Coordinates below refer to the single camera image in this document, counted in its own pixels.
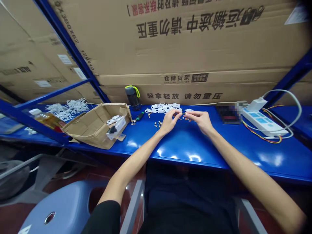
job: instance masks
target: black water bottle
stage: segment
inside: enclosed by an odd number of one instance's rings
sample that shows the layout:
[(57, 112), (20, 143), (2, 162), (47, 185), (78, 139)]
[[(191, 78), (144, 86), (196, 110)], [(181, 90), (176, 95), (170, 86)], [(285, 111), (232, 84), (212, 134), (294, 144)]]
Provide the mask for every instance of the black water bottle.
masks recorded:
[(138, 89), (132, 85), (129, 85), (125, 87), (126, 94), (128, 97), (128, 100), (130, 102), (130, 105), (133, 107), (134, 111), (139, 111), (141, 110), (141, 104), (140, 104), (140, 92)]

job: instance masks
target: red floor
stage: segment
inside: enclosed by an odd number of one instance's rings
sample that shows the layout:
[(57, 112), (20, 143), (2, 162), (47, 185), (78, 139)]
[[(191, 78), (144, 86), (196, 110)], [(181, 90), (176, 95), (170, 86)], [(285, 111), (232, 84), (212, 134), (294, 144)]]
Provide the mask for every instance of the red floor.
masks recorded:
[[(52, 193), (57, 189), (66, 186), (72, 182), (78, 180), (85, 180), (85, 179), (93, 179), (93, 180), (103, 180), (109, 179), (114, 174), (114, 170), (105, 166), (101, 167), (89, 167), (87, 166), (82, 171), (78, 172), (75, 176), (66, 179), (66, 180), (56, 180), (51, 181), (46, 187), (45, 191), (48, 193)], [(122, 201), (122, 222), (127, 211), (131, 195), (134, 190), (135, 183), (138, 179), (145, 179), (144, 169), (142, 169), (132, 180), (132, 182), (128, 185), (128, 189), (124, 193), (123, 201)], [(99, 198), (103, 193), (103, 189), (95, 189), (91, 193), (89, 208), (90, 211), (94, 209), (96, 206)], [(263, 223), (265, 229), (267, 230), (268, 234), (280, 234), (284, 233), (275, 220), (269, 215), (269, 213), (263, 208), (260, 202), (258, 202), (255, 198), (251, 195), (245, 196), (251, 204), (253, 205), (256, 213), (258, 214), (261, 222)], [(24, 220), (30, 213), (30, 211), (35, 207), (34, 204), (16, 204), (6, 207), (0, 207), (0, 230), (1, 233), (5, 234), (17, 234), (20, 227), (22, 226)], [(141, 199), (140, 205), (137, 212), (137, 217), (135, 220), (135, 225), (133, 228), (132, 234), (137, 234), (141, 225), (143, 223), (143, 200)], [(244, 221), (244, 218), (241, 216), (240, 219), (240, 231), (242, 234), (249, 234), (250, 231)]]

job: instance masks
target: white power strip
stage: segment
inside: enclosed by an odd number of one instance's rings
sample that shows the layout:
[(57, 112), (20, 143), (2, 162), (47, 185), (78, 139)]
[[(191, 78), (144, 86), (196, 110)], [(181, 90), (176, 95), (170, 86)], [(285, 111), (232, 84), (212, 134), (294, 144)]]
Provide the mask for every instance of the white power strip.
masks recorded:
[(249, 120), (256, 128), (258, 128), (263, 134), (268, 137), (277, 137), (283, 136), (288, 133), (287, 130), (283, 129), (277, 123), (275, 123), (272, 119), (269, 119), (264, 114), (259, 111), (250, 112), (243, 109), (243, 116)]

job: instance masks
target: white label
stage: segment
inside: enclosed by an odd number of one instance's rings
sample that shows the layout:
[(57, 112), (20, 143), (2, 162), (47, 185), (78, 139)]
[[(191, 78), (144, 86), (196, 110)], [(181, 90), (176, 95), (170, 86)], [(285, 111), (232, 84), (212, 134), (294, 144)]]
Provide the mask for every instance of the white label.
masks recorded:
[(86, 80), (86, 76), (84, 75), (84, 73), (81, 71), (80, 68), (74, 68), (75, 72), (78, 74), (78, 76), (80, 77), (80, 79), (82, 80)]
[(68, 58), (67, 55), (58, 55), (58, 57), (64, 64), (72, 64), (71, 60)]
[(27, 233), (29, 232), (31, 226), (32, 226), (32, 225), (29, 225), (28, 227), (23, 228), (22, 230), (20, 230), (20, 231), (18, 232), (18, 234), (27, 234)]
[(292, 11), (290, 16), (286, 20), (285, 25), (309, 21), (310, 21), (309, 15), (306, 12), (305, 6), (302, 3), (298, 3), (298, 5), (295, 7), (295, 9)]
[(52, 85), (50, 85), (47, 81), (35, 81), (35, 83), (40, 87), (52, 87)]
[(124, 119), (124, 117), (122, 117), (120, 120), (117, 121), (117, 123), (114, 125), (117, 132), (114, 132), (114, 133), (107, 133), (107, 137), (110, 139), (110, 140), (113, 140), (120, 132), (120, 130), (123, 128), (123, 126), (125, 126), (126, 124), (126, 120)]

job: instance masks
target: person's right hand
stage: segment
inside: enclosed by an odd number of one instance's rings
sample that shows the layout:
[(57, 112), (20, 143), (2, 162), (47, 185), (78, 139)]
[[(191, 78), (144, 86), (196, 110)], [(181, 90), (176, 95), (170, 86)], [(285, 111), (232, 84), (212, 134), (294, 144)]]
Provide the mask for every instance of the person's right hand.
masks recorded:
[(186, 112), (186, 114), (184, 115), (184, 118), (186, 118), (186, 120), (191, 119), (191, 120), (196, 121), (200, 130), (205, 135), (208, 135), (209, 133), (215, 131), (214, 127), (211, 124), (208, 112), (190, 111), (190, 112)]

